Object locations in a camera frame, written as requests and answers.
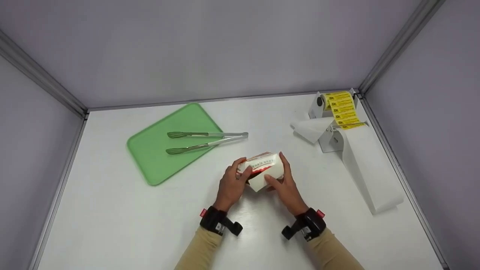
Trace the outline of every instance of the yellow label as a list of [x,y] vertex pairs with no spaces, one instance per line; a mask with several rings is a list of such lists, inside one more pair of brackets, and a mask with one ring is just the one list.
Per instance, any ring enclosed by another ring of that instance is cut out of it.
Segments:
[[347,91],[335,92],[325,94],[326,109],[332,110],[333,117],[336,123],[343,129],[350,129],[363,124],[358,125],[345,125],[351,123],[358,123],[357,113],[355,111],[355,103],[351,94]]

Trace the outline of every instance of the white box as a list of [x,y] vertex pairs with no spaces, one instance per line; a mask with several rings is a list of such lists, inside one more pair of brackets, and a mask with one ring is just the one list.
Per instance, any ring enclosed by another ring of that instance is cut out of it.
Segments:
[[266,174],[269,174],[276,179],[282,177],[284,174],[283,163],[280,156],[270,152],[262,153],[240,163],[237,168],[237,174],[244,172],[248,166],[251,166],[253,170],[247,184],[255,192],[268,186],[268,183],[265,181]]

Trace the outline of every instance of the white table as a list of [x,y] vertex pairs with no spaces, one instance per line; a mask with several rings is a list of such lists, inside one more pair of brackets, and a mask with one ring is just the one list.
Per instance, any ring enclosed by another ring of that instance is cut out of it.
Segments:
[[[307,119],[314,95],[205,102],[226,132],[248,141],[219,146],[159,186],[143,180],[126,142],[182,105],[90,113],[40,261],[41,270],[173,269],[236,158],[283,151],[308,205],[365,269],[441,269],[407,197],[373,216],[337,153],[322,153],[294,136],[289,123]],[[366,118],[359,104],[361,120]],[[229,217],[243,225],[224,237],[214,269],[314,269],[275,194],[248,190]]]

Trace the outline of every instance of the tan sleeve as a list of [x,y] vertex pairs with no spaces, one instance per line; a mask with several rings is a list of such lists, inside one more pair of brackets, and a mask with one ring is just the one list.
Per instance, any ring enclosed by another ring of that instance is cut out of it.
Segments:
[[363,270],[362,265],[328,228],[310,240],[308,245],[317,255],[323,270]]
[[198,227],[195,236],[177,263],[175,270],[207,270],[212,265],[216,249],[222,237]]

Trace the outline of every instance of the green tray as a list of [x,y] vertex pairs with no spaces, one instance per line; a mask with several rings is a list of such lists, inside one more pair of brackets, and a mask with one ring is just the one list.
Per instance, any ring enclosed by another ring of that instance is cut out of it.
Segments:
[[130,137],[127,148],[150,185],[158,185],[210,151],[211,148],[169,155],[167,148],[188,147],[219,140],[218,137],[171,139],[170,131],[223,132],[198,103],[190,103]]

